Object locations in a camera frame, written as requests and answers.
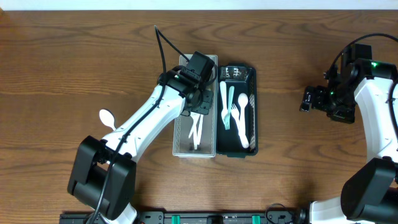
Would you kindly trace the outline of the white plastic spoon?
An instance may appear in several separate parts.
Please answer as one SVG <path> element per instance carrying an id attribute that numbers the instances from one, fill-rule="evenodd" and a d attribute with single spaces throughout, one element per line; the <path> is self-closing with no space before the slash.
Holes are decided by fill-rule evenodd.
<path id="1" fill-rule="evenodd" d="M 200 114 L 199 124 L 197 129 L 197 146 L 200 145 L 202 129 L 203 129 L 203 115 Z"/>
<path id="2" fill-rule="evenodd" d="M 200 115 L 198 113 L 191 112 L 190 116 L 193 120 L 193 124 L 192 124 L 191 130 L 188 134 L 188 137 L 191 138 L 193 136 L 193 139 L 197 140 L 198 139 L 197 123 L 200 118 Z"/>
<path id="3" fill-rule="evenodd" d="M 194 150 L 197 150 L 197 122 L 199 120 L 200 115 L 197 113 L 192 113 L 193 115 L 193 147 Z"/>
<path id="4" fill-rule="evenodd" d="M 100 118 L 101 122 L 102 122 L 105 126 L 111 128 L 113 131 L 116 130 L 116 127 L 115 127 L 115 117 L 114 117 L 114 115 L 112 114 L 112 112 L 110 112 L 110 110 L 107 110 L 107 109 L 100 109 L 100 111 L 99 111 L 99 118 Z"/>

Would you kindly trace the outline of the mint green plastic fork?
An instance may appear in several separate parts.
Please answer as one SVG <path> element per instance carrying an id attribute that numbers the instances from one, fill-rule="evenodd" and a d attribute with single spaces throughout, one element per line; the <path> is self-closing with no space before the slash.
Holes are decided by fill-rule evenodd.
<path id="1" fill-rule="evenodd" d="M 231 116 L 231 107 L 233 104 L 233 96 L 234 96 L 234 86 L 230 86 L 228 91 L 228 111 L 226 117 L 224 119 L 225 122 L 225 130 L 230 129 L 230 116 Z"/>

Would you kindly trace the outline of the white plastic fork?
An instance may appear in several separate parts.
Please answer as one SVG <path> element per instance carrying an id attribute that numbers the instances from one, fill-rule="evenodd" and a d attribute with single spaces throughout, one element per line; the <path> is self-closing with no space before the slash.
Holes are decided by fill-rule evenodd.
<path id="1" fill-rule="evenodd" d="M 235 104 L 232 104 L 232 106 L 231 106 L 231 114 L 232 114 L 232 117 L 235 120 L 237 129 L 238 129 L 238 136 L 240 138 L 242 147 L 247 149 L 249 147 L 249 142 L 248 142 L 248 139 L 246 137 L 246 134 L 244 132 L 242 132 L 242 130 L 241 130 L 240 119 L 239 119 L 239 110 L 238 110 L 238 108 L 236 107 Z"/>

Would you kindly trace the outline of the pink plastic spoon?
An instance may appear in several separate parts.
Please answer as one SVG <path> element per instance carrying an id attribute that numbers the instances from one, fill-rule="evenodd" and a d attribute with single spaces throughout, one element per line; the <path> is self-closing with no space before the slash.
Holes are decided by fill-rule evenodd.
<path id="1" fill-rule="evenodd" d="M 238 96 L 238 104 L 240 107 L 240 115 L 239 115 L 239 130 L 241 135 L 246 134 L 246 118 L 245 118 L 245 108 L 248 104 L 248 96 L 245 93 L 241 93 Z"/>

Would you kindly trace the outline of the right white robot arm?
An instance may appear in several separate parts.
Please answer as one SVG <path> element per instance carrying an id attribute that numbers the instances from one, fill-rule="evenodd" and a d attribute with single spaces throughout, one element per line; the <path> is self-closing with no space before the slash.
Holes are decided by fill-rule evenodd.
<path id="1" fill-rule="evenodd" d="M 354 122 L 361 112 L 367 163 L 343 186 L 341 195 L 314 201 L 309 223 L 397 223 L 397 67 L 357 59 L 337 72 L 328 86 L 306 87 L 301 111 L 326 112 L 334 121 Z"/>

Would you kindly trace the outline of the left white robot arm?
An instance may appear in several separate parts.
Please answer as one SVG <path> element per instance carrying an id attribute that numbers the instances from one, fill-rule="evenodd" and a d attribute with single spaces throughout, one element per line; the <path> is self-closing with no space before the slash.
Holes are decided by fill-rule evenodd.
<path id="1" fill-rule="evenodd" d="M 136 166 L 151 142 L 183 112 L 208 114 L 213 101 L 209 90 L 217 78 L 213 70 L 196 72 L 176 66 L 159 76 L 149 99 L 120 127 L 114 116 L 101 110 L 103 123 L 113 130 L 102 139 L 87 136 L 78 146 L 67 191 L 93 208 L 84 223 L 133 223 Z"/>

